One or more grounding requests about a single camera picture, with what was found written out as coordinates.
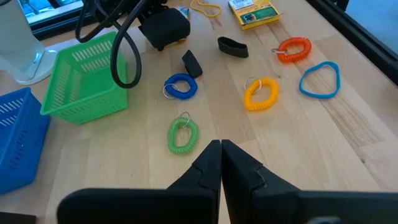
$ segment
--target wooden table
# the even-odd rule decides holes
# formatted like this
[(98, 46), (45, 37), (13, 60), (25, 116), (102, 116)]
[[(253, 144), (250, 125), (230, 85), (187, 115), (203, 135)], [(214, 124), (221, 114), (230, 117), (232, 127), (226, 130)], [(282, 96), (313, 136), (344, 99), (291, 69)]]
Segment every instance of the wooden table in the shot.
[[(154, 49), (137, 28), (130, 29), (142, 57), (139, 85), (129, 90), (129, 108), (76, 126), (53, 118), (35, 182), (0, 196), (0, 211), (34, 214), (39, 223), (56, 223), (59, 201), (84, 187), (166, 188), (180, 177), (212, 139), (230, 139), (264, 165), (301, 189), (398, 189), (398, 90), (305, 0), (274, 0), (283, 12), (279, 22), (241, 31), (227, 1), (216, 19), (193, 11), (185, 42)], [(187, 6), (189, 1), (169, 2)], [(221, 53), (217, 37), (246, 43), (249, 58)], [(313, 50), (307, 60), (282, 65), (271, 49), (289, 37), (307, 37)], [(77, 43), (69, 32), (44, 41), (50, 49)], [(204, 74), (188, 101), (164, 97), (164, 81), (184, 72), (182, 55), (190, 49)], [(131, 49), (123, 45), (132, 63)], [(315, 100), (298, 91), (304, 70), (332, 60), (341, 68), (341, 90), (330, 100)], [(134, 65), (130, 64), (130, 76)], [(249, 77), (276, 78), (277, 103), (268, 110), (243, 107), (243, 83)], [(312, 91), (334, 89), (334, 73), (324, 68), (308, 76)], [(31, 86), (42, 100), (48, 79)], [(21, 88), (4, 73), (0, 93)], [(263, 88), (254, 99), (265, 99)], [(170, 122), (188, 111), (200, 127), (193, 153), (175, 156), (167, 149)], [(187, 140), (186, 130), (178, 141)], [(224, 198), (220, 223), (228, 222)]]

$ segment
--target white container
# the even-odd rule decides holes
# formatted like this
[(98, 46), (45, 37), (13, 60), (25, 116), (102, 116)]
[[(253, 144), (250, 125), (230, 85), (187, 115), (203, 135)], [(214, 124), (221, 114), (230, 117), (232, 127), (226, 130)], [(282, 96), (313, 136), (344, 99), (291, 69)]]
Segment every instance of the white container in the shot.
[(7, 70), (21, 85), (50, 75), (55, 56), (33, 36), (18, 0), (0, 0), (0, 70)]

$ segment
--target rubber band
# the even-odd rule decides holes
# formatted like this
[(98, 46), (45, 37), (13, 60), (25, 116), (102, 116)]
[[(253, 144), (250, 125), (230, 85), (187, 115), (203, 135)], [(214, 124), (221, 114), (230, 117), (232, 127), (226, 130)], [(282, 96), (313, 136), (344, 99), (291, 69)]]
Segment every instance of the rubber band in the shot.
[[(197, 8), (197, 7), (193, 7), (193, 3), (194, 3), (195, 1), (196, 1), (196, 2), (198, 3), (198, 5), (200, 5), (200, 6), (205, 6), (205, 7), (216, 7), (216, 8), (219, 9), (219, 10), (218, 10), (218, 12), (217, 12), (216, 14), (209, 15), (209, 14), (207, 14), (204, 10), (201, 10), (201, 9), (199, 9), (199, 8)], [(217, 5), (217, 4), (206, 4), (206, 3), (202, 3), (200, 0), (192, 0), (190, 6), (191, 6), (191, 8), (192, 8), (193, 10), (198, 11), (198, 12), (201, 12), (202, 14), (204, 14), (204, 15), (205, 15), (206, 17), (208, 17), (208, 18), (216, 17), (216, 16), (218, 16), (218, 15), (221, 13), (221, 6), (219, 6), (219, 5)]]
[[(188, 127), (191, 130), (191, 136), (189, 137), (188, 142), (184, 146), (176, 146), (175, 144), (175, 137), (177, 131), (182, 127)], [(178, 117), (171, 123), (169, 127), (169, 131), (167, 133), (167, 146), (169, 150), (173, 154), (188, 154), (193, 151), (195, 146), (198, 143), (199, 139), (199, 127), (198, 125), (193, 122), (191, 119)]]
[[(293, 46), (293, 45), (303, 45), (304, 49), (296, 54), (286, 54), (287, 52), (287, 47)], [(287, 40), (282, 41), (280, 43), (278, 49), (272, 49), (273, 52), (275, 52), (278, 56), (278, 59), (281, 62), (284, 63), (290, 63), (290, 62), (297, 62), (299, 60), (305, 59), (310, 51), (311, 51), (312, 45), (310, 40), (307, 38), (303, 37), (293, 37)]]
[[(310, 91), (304, 90), (303, 88), (303, 82), (304, 82), (304, 78), (305, 76), (307, 76), (309, 73), (314, 72), (320, 68), (322, 68), (325, 65), (329, 65), (331, 68), (333, 68), (336, 72), (336, 90), (333, 93), (327, 93), (327, 94), (321, 94), (321, 93), (312, 93)], [(341, 86), (341, 80), (340, 80), (340, 69), (338, 68), (338, 65), (335, 62), (331, 62), (331, 61), (326, 61), (326, 62), (322, 62), (312, 68), (307, 69), (303, 76), (300, 79), (300, 84), (298, 84), (298, 88), (299, 90), (307, 96), (311, 96), (314, 98), (318, 98), (318, 99), (330, 99), (333, 98), (334, 96), (336, 96), (336, 94), (338, 93), (338, 91), (340, 90), (340, 86)]]
[(255, 80), (254, 82), (252, 82), (251, 85), (247, 88), (247, 90), (244, 92), (244, 95), (243, 95), (244, 107), (249, 111), (264, 110), (264, 109), (271, 107), (276, 102), (276, 99), (277, 99), (277, 96), (279, 93), (278, 82), (273, 78), (262, 78), (262, 79), (260, 79), (260, 81), (263, 86), (267, 85), (271, 88), (271, 93), (270, 93), (268, 99), (266, 99), (262, 102), (253, 103), (251, 101), (251, 96), (259, 87), (260, 82), (258, 80)]
[[(186, 92), (181, 92), (173, 88), (172, 86), (175, 85), (175, 83), (178, 81), (186, 81), (189, 84), (190, 89)], [(172, 75), (168, 80), (166, 80), (166, 82), (164, 83), (164, 89), (172, 97), (178, 98), (180, 100), (187, 100), (193, 97), (194, 94), (197, 92), (198, 85), (190, 75), (185, 73), (177, 73)]]

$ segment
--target blue coil keychain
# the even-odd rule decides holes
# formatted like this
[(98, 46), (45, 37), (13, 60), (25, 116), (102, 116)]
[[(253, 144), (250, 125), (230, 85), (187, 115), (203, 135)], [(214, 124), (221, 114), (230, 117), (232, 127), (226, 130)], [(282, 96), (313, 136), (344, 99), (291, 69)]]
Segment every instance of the blue coil keychain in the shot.
[[(326, 94), (321, 94), (321, 93), (312, 93), (310, 91), (304, 90), (303, 88), (303, 81), (305, 76), (307, 76), (309, 73), (314, 72), (318, 69), (320, 69), (321, 67), (325, 66), (325, 65), (329, 65), (331, 68), (333, 68), (336, 72), (336, 90), (333, 93), (326, 93)], [(300, 79), (300, 84), (298, 85), (299, 90), (307, 96), (311, 96), (314, 98), (318, 98), (318, 99), (330, 99), (334, 96), (336, 96), (336, 94), (338, 93), (338, 91), (340, 90), (340, 69), (338, 68), (338, 65), (335, 62), (331, 62), (331, 61), (326, 61), (326, 62), (322, 62), (312, 68), (307, 69), (303, 76)]]
[[(191, 88), (186, 92), (179, 91), (178, 86), (175, 84), (178, 81), (186, 81)], [(166, 90), (171, 97), (167, 96), (164, 90)], [(198, 85), (189, 74), (177, 73), (172, 75), (168, 80), (166, 80), (166, 82), (164, 82), (163, 94), (169, 99), (178, 98), (180, 100), (187, 100), (193, 97), (197, 90)]]

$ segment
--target yellow string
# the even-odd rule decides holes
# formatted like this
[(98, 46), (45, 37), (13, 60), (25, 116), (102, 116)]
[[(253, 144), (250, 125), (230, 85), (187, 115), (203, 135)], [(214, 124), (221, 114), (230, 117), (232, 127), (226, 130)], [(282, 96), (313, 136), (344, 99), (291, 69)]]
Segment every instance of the yellow string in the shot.
[[(217, 9), (219, 9), (219, 11), (218, 11), (216, 14), (209, 15), (209, 14), (207, 14), (204, 10), (201, 10), (201, 9), (199, 9), (199, 8), (197, 8), (197, 7), (193, 7), (193, 3), (194, 3), (195, 1), (196, 1), (196, 2), (198, 3), (198, 5), (200, 5), (200, 6), (205, 6), (205, 7), (216, 7)], [(190, 6), (191, 6), (191, 8), (192, 8), (193, 10), (198, 11), (198, 12), (201, 12), (201, 13), (203, 13), (206, 17), (209, 17), (209, 18), (214, 18), (214, 17), (218, 16), (218, 15), (221, 13), (221, 6), (219, 6), (219, 5), (217, 5), (217, 4), (205, 4), (205, 3), (200, 2), (200, 0), (192, 0)]]

